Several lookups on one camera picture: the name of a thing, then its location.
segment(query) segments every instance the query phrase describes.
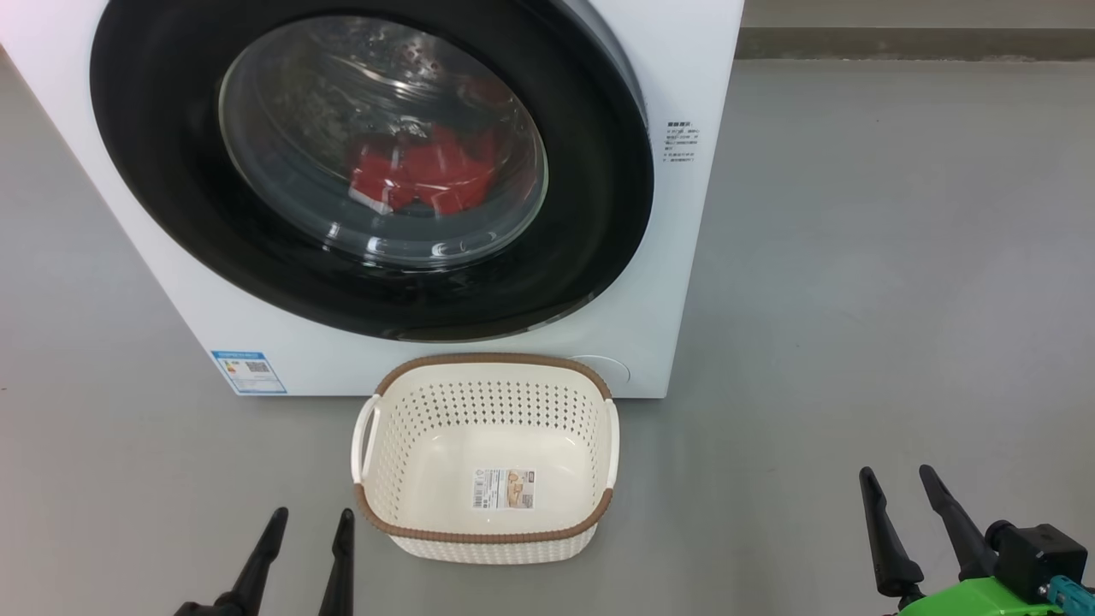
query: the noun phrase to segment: laundry basket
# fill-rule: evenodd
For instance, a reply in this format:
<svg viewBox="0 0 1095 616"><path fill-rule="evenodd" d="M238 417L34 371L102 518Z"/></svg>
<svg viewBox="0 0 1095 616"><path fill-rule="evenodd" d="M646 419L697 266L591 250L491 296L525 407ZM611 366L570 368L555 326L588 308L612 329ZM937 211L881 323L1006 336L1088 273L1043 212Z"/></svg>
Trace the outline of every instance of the laundry basket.
<svg viewBox="0 0 1095 616"><path fill-rule="evenodd" d="M415 556L550 562L592 538L619 444L615 405L589 368L445 356L381 382L358 416L350 472L365 518Z"/></svg>

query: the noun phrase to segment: perforated basket wall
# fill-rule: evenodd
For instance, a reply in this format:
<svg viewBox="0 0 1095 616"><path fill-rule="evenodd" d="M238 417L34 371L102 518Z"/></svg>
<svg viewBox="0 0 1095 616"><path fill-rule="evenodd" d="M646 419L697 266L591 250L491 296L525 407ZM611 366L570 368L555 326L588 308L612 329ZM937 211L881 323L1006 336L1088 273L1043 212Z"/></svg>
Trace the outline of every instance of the perforated basket wall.
<svg viewBox="0 0 1095 616"><path fill-rule="evenodd" d="M361 440L370 414L376 418L366 448ZM411 457L420 451L416 445L461 427L460 434L468 428L535 427L579 443L589 456L592 488L588 500L575 502L574 523L505 535L405 525L403 505L416 489L407 476ZM535 356L440 357L411 362L384 380L361 411L351 464L364 515L406 551L457 562L546 562L576 555L592 538L612 498L618 443L608 388L581 364Z"/></svg>

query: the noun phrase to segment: sticker in basket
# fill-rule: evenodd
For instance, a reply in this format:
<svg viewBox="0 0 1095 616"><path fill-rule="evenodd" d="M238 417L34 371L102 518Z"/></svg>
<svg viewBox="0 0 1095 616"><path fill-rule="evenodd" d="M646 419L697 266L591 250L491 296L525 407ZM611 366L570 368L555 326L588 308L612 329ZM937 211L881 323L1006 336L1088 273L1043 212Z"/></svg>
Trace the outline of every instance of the sticker in basket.
<svg viewBox="0 0 1095 616"><path fill-rule="evenodd" d="M480 468L472 477L472 509L532 509L537 472Z"/></svg>
<svg viewBox="0 0 1095 616"><path fill-rule="evenodd" d="M281 380L262 353L214 351L212 359L238 394L286 393Z"/></svg>

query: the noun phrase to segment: round black door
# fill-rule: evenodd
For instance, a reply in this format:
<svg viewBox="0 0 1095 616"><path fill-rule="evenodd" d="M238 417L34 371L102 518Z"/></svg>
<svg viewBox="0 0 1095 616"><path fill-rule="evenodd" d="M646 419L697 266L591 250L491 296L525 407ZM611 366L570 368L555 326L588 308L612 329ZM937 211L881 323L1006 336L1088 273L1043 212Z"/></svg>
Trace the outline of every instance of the round black door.
<svg viewBox="0 0 1095 616"><path fill-rule="evenodd" d="M642 240L625 68L563 4L112 0L91 94L134 194L301 317L475 340L565 315Z"/></svg>

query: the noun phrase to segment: washing machine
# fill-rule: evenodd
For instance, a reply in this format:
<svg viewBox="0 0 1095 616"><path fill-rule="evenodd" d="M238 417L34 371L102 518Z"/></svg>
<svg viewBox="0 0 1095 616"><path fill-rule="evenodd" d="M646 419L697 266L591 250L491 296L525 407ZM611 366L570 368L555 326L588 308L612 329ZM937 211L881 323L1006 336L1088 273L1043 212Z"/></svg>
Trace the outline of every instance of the washing machine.
<svg viewBox="0 0 1095 616"><path fill-rule="evenodd" d="M520 352L657 398L740 13L7 0L0 44L235 393Z"/></svg>

